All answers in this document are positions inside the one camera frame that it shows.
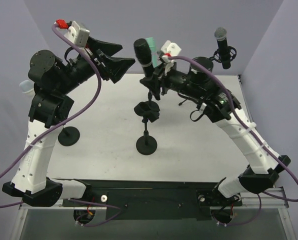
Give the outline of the black clip microphone stand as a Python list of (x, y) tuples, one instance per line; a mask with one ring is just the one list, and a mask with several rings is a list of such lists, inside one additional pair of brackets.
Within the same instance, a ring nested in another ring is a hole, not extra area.
[(142, 117), (142, 123), (144, 124), (143, 135), (136, 141), (136, 150), (144, 156), (153, 154), (157, 148), (158, 143), (156, 139), (149, 134), (148, 122), (153, 123), (160, 117), (160, 107), (152, 100), (153, 95), (149, 91), (147, 94), (147, 101), (141, 101), (134, 107), (134, 112), (137, 116)]

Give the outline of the black handheld microphone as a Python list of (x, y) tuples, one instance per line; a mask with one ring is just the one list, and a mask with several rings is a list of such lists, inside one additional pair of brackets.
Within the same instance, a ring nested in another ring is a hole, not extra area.
[(139, 38), (134, 41), (133, 48), (135, 56), (143, 69), (145, 77), (151, 77), (154, 72), (154, 67), (152, 63), (152, 53), (148, 42), (144, 38)]

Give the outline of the mint green microphone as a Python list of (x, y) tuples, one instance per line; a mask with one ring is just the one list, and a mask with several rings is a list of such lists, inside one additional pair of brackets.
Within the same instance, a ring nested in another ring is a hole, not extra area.
[(152, 65), (155, 68), (158, 65), (158, 58), (157, 58), (157, 48), (156, 43), (153, 37), (148, 37), (145, 39), (148, 43), (149, 49), (151, 51), (151, 61)]

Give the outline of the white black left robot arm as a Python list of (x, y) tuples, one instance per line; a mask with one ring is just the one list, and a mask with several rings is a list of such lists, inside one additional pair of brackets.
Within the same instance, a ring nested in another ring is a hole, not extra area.
[(73, 119), (70, 110), (74, 101), (69, 93), (92, 76), (118, 82), (135, 63), (133, 58), (116, 57), (122, 48), (89, 37), (78, 56), (67, 63), (47, 49), (32, 56), (28, 77), (34, 83), (34, 97), (26, 144), (15, 176), (2, 187), (4, 193), (32, 207), (51, 207), (61, 199), (74, 199), (81, 206), (91, 202), (87, 183), (49, 178), (47, 170), (56, 143), (70, 146), (80, 138), (76, 128), (66, 126)]

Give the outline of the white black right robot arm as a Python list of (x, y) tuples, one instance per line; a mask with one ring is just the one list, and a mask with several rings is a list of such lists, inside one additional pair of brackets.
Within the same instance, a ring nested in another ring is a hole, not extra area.
[(236, 177), (225, 177), (212, 192), (213, 201), (225, 204), (242, 192), (267, 193), (286, 170), (291, 160), (272, 150), (249, 120), (239, 100), (212, 75), (214, 61), (207, 57), (187, 58), (188, 73), (173, 66), (174, 57), (164, 56), (155, 68), (147, 68), (140, 83), (156, 100), (171, 90), (197, 105), (201, 116), (223, 130), (248, 161), (246, 170)]

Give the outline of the black tripod microphone stand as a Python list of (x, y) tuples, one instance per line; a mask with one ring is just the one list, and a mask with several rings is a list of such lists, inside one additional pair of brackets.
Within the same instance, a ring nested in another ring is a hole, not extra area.
[(220, 63), (222, 68), (227, 70), (231, 67), (231, 61), (235, 59), (237, 51), (231, 46), (219, 47), (211, 57), (198, 56), (188, 58), (178, 56), (178, 60), (190, 63), (189, 71), (184, 82), (180, 84), (177, 94), (179, 97), (201, 104), (209, 102), (216, 98), (225, 101), (228, 98), (221, 94), (225, 87), (212, 74), (214, 62)]

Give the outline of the grey head black microphone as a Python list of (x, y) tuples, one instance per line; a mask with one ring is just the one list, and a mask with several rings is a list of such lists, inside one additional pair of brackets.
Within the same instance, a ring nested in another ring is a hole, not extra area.
[(231, 67), (231, 54), (227, 43), (227, 30), (224, 27), (218, 27), (214, 32), (214, 37), (217, 41), (217, 52), (222, 68), (227, 70)]

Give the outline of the white microphone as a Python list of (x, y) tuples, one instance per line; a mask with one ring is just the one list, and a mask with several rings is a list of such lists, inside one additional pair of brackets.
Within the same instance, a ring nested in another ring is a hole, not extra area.
[(19, 84), (22, 93), (28, 97), (35, 95), (34, 82), (32, 80), (24, 80)]

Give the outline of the black round base stand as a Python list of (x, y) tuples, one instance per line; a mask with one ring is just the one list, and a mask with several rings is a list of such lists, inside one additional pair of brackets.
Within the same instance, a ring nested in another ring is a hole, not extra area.
[(73, 146), (80, 139), (80, 131), (74, 126), (67, 126), (58, 135), (58, 142), (65, 147)]

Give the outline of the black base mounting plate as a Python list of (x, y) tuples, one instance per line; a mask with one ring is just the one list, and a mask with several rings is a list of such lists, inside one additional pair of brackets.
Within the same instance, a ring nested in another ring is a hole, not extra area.
[(214, 182), (177, 181), (132, 181), (132, 180), (82, 180), (87, 192), (81, 201), (101, 203), (107, 196), (106, 218), (117, 220), (182, 220), (211, 219), (211, 208), (222, 210), (220, 216), (227, 216), (231, 206), (242, 206), (240, 195), (225, 199), (213, 193)]

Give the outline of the aluminium frame rail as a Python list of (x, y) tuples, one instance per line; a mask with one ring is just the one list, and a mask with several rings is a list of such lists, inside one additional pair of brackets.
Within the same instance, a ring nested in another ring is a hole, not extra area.
[(193, 189), (106, 189), (110, 208), (21, 206), (13, 240), (294, 240), (288, 205), (243, 193), (209, 206)]

